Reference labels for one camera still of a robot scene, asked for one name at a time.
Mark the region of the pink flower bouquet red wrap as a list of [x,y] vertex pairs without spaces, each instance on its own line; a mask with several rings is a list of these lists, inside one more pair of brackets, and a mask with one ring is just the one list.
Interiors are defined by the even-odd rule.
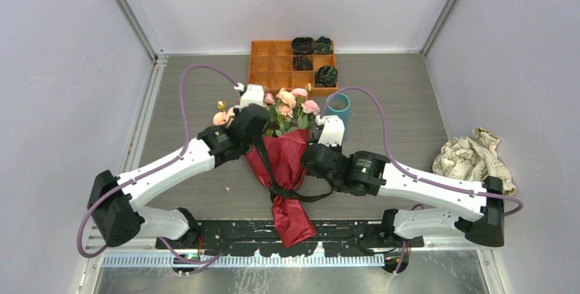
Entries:
[[[264,107],[270,115],[271,126],[263,139],[277,185],[295,191],[304,181],[306,171],[300,159],[306,150],[308,127],[319,114],[318,104],[310,99],[311,85],[292,90],[280,89],[266,93]],[[316,233],[301,201],[271,193],[272,217],[284,248],[303,242]]]

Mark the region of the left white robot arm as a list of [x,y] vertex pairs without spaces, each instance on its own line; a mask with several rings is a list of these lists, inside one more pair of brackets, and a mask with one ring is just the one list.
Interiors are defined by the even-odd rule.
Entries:
[[193,215],[184,208],[163,210],[147,204],[183,181],[247,154],[262,136],[269,112],[251,104],[236,112],[229,126],[210,126],[179,148],[148,165],[114,176],[95,178],[88,211],[105,245],[128,243],[136,236],[163,237],[191,248],[200,237]]

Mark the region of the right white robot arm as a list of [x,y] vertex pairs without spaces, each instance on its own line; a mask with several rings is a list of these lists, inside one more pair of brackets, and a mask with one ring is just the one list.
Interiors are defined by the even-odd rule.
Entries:
[[339,148],[309,146],[301,158],[307,172],[335,190],[353,196],[388,196],[413,200],[424,209],[386,210],[380,238],[387,246],[422,236],[464,235],[471,243],[499,248],[504,241],[503,181],[461,181],[395,165],[387,156]]

